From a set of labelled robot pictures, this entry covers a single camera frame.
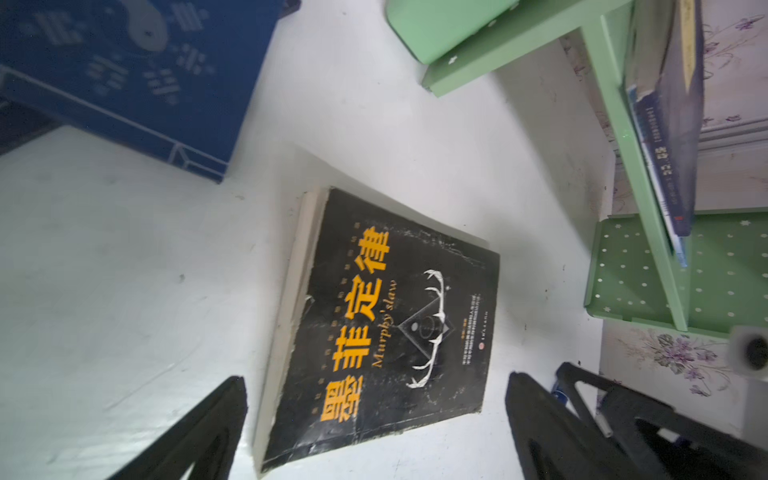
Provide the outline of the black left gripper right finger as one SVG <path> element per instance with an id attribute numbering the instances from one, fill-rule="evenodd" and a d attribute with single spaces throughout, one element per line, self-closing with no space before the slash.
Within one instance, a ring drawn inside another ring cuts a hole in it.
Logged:
<path id="1" fill-rule="evenodd" d="M 509 376 L 507 416 L 526 479 L 640 479 L 642 472 L 525 373 Z"/>

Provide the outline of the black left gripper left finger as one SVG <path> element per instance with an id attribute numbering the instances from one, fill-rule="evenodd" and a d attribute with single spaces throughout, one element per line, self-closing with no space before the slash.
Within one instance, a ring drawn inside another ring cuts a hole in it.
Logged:
<path id="1" fill-rule="evenodd" d="M 113 479 L 227 479 L 248 411 L 244 378 L 231 376 Z"/>

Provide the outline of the black cover book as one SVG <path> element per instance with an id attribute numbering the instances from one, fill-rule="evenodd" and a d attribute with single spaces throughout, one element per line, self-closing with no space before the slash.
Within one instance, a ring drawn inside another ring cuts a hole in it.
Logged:
<path id="1" fill-rule="evenodd" d="M 500 257 L 335 187 L 302 199 L 256 472 L 481 411 Z"/>

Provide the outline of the dark blue book under arm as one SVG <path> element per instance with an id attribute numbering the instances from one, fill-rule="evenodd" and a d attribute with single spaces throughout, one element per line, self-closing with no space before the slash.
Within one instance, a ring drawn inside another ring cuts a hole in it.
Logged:
<path id="1" fill-rule="evenodd" d="M 5 98 L 1 98 L 0 114 L 1 155 L 61 126 L 59 122 Z"/>

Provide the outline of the dark blue thick book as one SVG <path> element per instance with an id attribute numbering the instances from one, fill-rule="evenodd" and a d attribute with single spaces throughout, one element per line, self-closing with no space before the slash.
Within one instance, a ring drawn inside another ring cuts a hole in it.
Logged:
<path id="1" fill-rule="evenodd" d="M 625 91 L 649 131 L 653 164 L 674 231 L 691 234 L 703 125 L 704 65 L 699 1 L 636 1 L 625 58 Z"/>

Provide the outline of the sci-fi cover magazine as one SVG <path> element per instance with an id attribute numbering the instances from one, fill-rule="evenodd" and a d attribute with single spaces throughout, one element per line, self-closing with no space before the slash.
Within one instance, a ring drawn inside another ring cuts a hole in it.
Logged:
<path id="1" fill-rule="evenodd" d="M 674 231 L 672 217 L 669 213 L 668 207 L 666 206 L 664 192 L 660 184 L 656 168 L 653 164 L 653 155 L 651 153 L 649 143 L 649 131 L 646 127 L 643 126 L 643 121 L 641 120 L 640 115 L 635 111 L 635 101 L 637 100 L 635 90 L 628 89 L 626 91 L 626 96 L 629 104 L 630 114 L 632 116 L 633 126 L 635 128 L 635 132 L 642 149 L 648 178 L 654 191 L 656 204 L 662 217 L 662 223 L 665 227 L 669 249 L 674 254 L 681 268 L 686 269 L 688 267 L 687 247 L 685 245 L 685 240 L 677 235 Z"/>

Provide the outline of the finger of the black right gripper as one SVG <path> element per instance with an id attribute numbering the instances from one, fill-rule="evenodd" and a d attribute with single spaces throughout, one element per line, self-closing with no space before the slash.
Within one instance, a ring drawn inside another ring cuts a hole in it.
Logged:
<path id="1" fill-rule="evenodd" d="M 569 362 L 556 371 L 577 417 L 651 479 L 765 479 L 767 451 L 678 413 L 673 407 Z M 577 385 L 605 394 L 604 426 Z"/>

